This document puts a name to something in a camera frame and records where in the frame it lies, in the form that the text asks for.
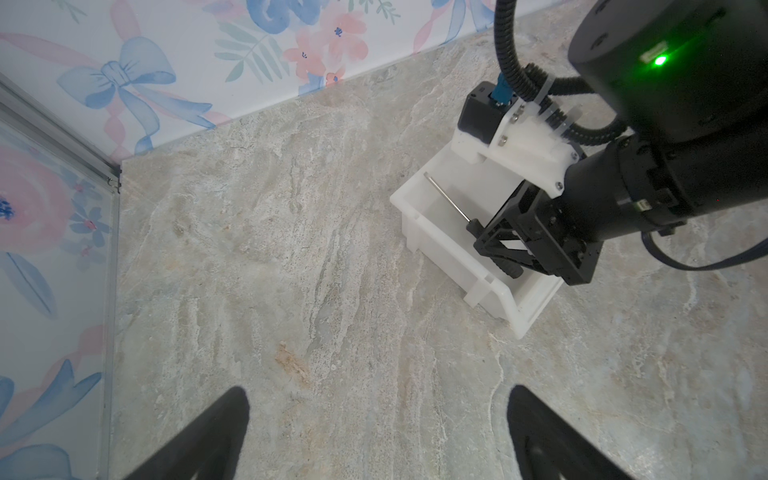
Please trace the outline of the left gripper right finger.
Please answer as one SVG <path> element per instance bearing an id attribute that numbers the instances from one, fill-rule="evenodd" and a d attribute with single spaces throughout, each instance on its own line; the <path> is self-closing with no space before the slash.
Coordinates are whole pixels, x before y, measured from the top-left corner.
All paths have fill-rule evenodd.
<path id="1" fill-rule="evenodd" d="M 524 479 L 630 477 L 523 385 L 510 392 L 507 422 Z"/>

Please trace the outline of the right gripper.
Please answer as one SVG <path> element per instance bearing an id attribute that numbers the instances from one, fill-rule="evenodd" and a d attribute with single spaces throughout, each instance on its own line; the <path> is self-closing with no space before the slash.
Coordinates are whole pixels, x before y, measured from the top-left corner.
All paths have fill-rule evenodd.
<path id="1" fill-rule="evenodd" d="M 567 285 L 592 281 L 603 243 L 584 240 L 568 223 L 558 203 L 544 191 L 520 183 L 493 217 L 483 224 L 472 220 L 476 252 L 516 279 L 524 269 L 560 277 Z M 504 241 L 522 241 L 509 248 Z"/>

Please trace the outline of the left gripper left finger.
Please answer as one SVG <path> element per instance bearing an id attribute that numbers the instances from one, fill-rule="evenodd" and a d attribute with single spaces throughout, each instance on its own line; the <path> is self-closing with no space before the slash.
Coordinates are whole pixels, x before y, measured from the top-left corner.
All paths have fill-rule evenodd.
<path id="1" fill-rule="evenodd" d="M 245 390 L 227 390 L 139 465 L 130 479 L 232 479 L 249 423 Z"/>

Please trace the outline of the black handled screwdriver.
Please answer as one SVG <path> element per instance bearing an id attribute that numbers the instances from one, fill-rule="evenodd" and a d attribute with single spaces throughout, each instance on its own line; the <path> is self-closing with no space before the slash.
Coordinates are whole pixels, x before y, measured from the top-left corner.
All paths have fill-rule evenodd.
<path id="1" fill-rule="evenodd" d="M 423 176 L 438 194 L 461 216 L 465 223 L 465 229 L 474 238 L 479 238 L 484 231 L 484 227 L 479 220 L 470 218 L 428 172 L 425 172 Z"/>

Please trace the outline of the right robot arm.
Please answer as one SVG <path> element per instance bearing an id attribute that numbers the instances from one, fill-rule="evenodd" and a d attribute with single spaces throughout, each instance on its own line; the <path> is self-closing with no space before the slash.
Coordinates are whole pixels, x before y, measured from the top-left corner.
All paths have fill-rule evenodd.
<path id="1" fill-rule="evenodd" d="M 590 282 L 605 241 L 639 234 L 646 251 L 688 220 L 767 196 L 767 5 L 763 1 L 599 1 L 568 51 L 573 77 L 519 61 L 517 5 L 495 7 L 494 93 L 474 92 L 459 126 L 501 126 L 513 98 L 595 153 L 561 174 L 532 169 L 487 223 L 476 252 L 505 274 Z"/>

